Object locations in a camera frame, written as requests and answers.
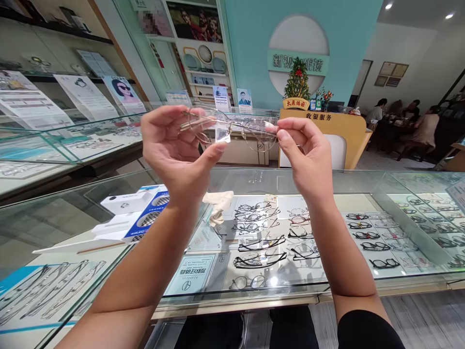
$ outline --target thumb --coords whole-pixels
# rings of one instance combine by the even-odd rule
[[[202,155],[194,162],[200,171],[209,171],[219,161],[226,150],[226,142],[218,142],[209,146]]]
[[[288,157],[291,164],[302,155],[294,139],[291,137],[289,132],[284,129],[280,129],[277,133],[279,146],[283,150],[284,154]]]

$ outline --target doorway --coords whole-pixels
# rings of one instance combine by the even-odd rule
[[[363,60],[360,71],[358,72],[357,80],[355,81],[354,89],[349,99],[348,107],[355,107],[357,105],[358,99],[367,80],[368,73],[372,67],[373,61]]]

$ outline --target picture frame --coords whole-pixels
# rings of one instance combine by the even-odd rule
[[[379,71],[379,75],[391,76],[396,65],[397,63],[394,62],[384,62]]]
[[[386,85],[387,80],[388,80],[388,77],[378,75],[378,77],[376,78],[376,81],[374,82],[374,85],[379,86],[379,87],[384,87],[384,85]]]
[[[396,67],[392,71],[391,76],[395,78],[402,78],[407,71],[408,64],[396,64]]]
[[[386,86],[397,87],[400,81],[401,81],[401,78],[389,77],[389,79],[386,82]]]

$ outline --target white product box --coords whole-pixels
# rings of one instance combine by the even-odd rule
[[[111,221],[96,225],[94,229],[92,229],[92,233],[95,236],[114,233],[114,232],[121,232],[121,231],[128,231],[134,224],[134,222],[139,218],[142,212],[131,212],[122,215],[114,216]]]
[[[121,215],[143,211],[153,197],[153,192],[144,191],[136,194],[109,196],[100,204],[115,215]]]

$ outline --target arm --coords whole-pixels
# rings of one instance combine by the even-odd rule
[[[199,157],[194,134],[178,134],[186,121],[184,110],[187,107],[164,106],[143,117],[144,157],[167,186],[170,202],[56,348],[138,347],[179,266],[210,183],[210,170],[226,146],[216,143]]]
[[[279,120],[278,128],[279,145],[291,162],[295,185],[309,208],[311,228],[331,286],[338,322],[344,314],[356,309],[371,311],[389,322],[370,268],[334,201],[329,141],[308,119]]]

